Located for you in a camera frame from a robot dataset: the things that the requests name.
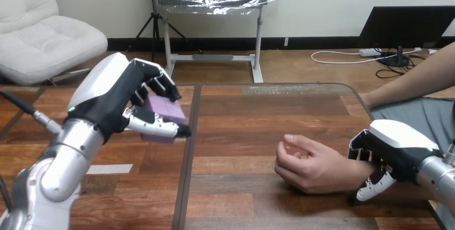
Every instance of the white wall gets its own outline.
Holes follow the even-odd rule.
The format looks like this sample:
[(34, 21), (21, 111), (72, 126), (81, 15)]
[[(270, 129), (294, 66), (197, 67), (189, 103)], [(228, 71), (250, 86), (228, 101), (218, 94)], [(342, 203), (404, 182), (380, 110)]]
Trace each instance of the white wall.
[[(108, 38), (135, 37), (152, 10), (151, 0), (57, 2), (61, 15), (83, 20)], [(382, 5), (455, 5), (455, 0), (278, 0), (264, 9), (263, 34), (265, 37), (358, 36), (373, 6)], [(255, 17), (173, 14), (169, 20), (190, 38), (228, 38), (254, 37)], [(148, 27), (142, 36), (150, 33)], [(444, 35), (455, 36), (455, 23)]]

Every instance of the robotic arm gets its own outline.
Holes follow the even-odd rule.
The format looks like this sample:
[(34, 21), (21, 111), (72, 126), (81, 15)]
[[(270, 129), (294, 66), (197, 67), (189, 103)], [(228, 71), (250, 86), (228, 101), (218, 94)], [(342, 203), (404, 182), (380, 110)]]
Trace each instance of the robotic arm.
[[(165, 137), (189, 137), (186, 125), (142, 108), (149, 93), (180, 99), (175, 83), (158, 64), (116, 53), (101, 61), (75, 91), (61, 127), (14, 95), (7, 99), (56, 136), (38, 161), (22, 170), (6, 196), (7, 211), (0, 230), (68, 229), (70, 211), (79, 197), (80, 182), (100, 148), (125, 128)], [(127, 108), (128, 102), (133, 106)]]
[(455, 215), (455, 145), (445, 156), (438, 145), (410, 126), (392, 120), (375, 120), (349, 145), (349, 159), (368, 161), (377, 170), (352, 197), (364, 202), (385, 191), (396, 181), (409, 181), (429, 190), (435, 200)]

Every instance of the monitor stand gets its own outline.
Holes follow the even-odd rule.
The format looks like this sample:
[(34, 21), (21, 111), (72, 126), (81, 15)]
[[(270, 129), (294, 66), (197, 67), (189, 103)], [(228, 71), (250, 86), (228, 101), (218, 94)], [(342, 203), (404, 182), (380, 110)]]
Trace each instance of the monitor stand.
[[(380, 56), (376, 56), (376, 58), (387, 57), (387, 56), (392, 56), (392, 55), (395, 55), (395, 53), (383, 52)], [(403, 55), (403, 46), (398, 46), (396, 56), (384, 58), (382, 60), (377, 60), (377, 61), (381, 64), (388, 65), (388, 66), (394, 66), (397, 68), (409, 65), (409, 58), (407, 56)]]

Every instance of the white cable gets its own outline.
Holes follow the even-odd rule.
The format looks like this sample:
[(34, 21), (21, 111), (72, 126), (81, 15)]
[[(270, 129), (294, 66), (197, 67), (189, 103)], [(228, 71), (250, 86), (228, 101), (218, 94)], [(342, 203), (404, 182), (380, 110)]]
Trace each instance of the white cable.
[[(415, 48), (413, 51), (403, 52), (403, 54), (414, 53), (414, 52), (418, 52), (421, 50), (422, 50), (421, 48)], [(337, 54), (345, 54), (345, 55), (360, 55), (360, 53), (343, 53), (343, 52), (337, 52), (337, 51), (318, 51), (318, 52), (311, 54), (312, 60), (319, 62), (319, 63), (323, 63), (323, 64), (358, 64), (358, 63), (366, 63), (366, 62), (371, 62), (371, 61), (376, 61), (376, 60), (382, 60), (384, 58), (396, 56), (396, 54), (394, 54), (394, 55), (387, 56), (387, 57), (379, 57), (379, 58), (373, 58), (371, 60), (363, 60), (363, 61), (356, 61), (356, 62), (329, 62), (329, 61), (319, 61), (319, 60), (315, 59), (313, 56), (318, 53), (337, 53)]]

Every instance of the computer monitor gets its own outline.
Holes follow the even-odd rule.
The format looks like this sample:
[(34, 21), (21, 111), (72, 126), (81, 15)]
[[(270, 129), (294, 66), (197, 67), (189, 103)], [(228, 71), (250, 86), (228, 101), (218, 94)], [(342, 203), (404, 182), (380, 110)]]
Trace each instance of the computer monitor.
[(434, 47), (454, 18), (455, 6), (375, 6), (360, 34), (359, 47), (397, 49), (396, 56), (378, 62), (407, 66), (409, 58), (402, 49)]

